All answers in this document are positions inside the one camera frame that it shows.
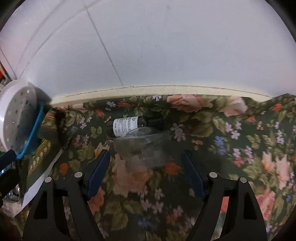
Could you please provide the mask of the floral green tablecloth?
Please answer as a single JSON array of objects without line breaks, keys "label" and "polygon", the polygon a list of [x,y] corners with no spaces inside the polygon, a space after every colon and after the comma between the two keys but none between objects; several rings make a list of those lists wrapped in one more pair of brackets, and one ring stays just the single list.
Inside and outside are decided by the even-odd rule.
[{"label": "floral green tablecloth", "polygon": [[[129,172],[107,135],[109,121],[130,116],[161,118],[168,131],[165,166]],[[265,102],[247,97],[197,94],[148,95],[51,108],[41,125],[42,142],[26,159],[28,181],[41,170],[67,180],[98,157],[110,163],[97,194],[88,201],[103,240],[187,240],[203,206],[181,156],[190,152],[206,172],[245,177],[257,198],[267,240],[295,240],[295,96]],[[219,240],[228,197],[223,198],[211,240]],[[72,240],[80,240],[63,197]]]}]

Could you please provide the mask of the blue plastic basin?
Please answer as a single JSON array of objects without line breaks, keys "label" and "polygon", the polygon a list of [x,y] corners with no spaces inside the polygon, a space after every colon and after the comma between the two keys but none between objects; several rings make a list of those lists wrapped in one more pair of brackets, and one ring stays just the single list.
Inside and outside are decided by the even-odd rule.
[{"label": "blue plastic basin", "polygon": [[18,160],[22,159],[25,155],[34,155],[38,146],[41,144],[41,139],[38,137],[38,132],[45,117],[45,104],[38,102],[38,115],[35,118],[34,126],[30,132],[29,138],[22,152],[17,154]]}]

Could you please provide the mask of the white perforated colander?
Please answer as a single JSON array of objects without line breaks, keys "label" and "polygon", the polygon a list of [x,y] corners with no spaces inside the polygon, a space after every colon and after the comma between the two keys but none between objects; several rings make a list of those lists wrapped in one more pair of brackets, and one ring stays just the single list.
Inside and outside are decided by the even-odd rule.
[{"label": "white perforated colander", "polygon": [[38,115],[36,89],[22,80],[13,80],[1,91],[1,149],[22,152]]}]

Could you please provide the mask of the small dark labelled bottle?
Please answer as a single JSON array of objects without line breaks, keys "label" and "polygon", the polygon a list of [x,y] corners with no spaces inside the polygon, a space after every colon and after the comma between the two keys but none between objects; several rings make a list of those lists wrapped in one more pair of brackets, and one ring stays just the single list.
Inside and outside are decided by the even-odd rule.
[{"label": "small dark labelled bottle", "polygon": [[130,116],[126,118],[116,118],[107,123],[106,132],[108,137],[123,137],[128,132],[137,128],[152,127],[162,128],[163,120],[161,118],[148,118],[147,116]]}]

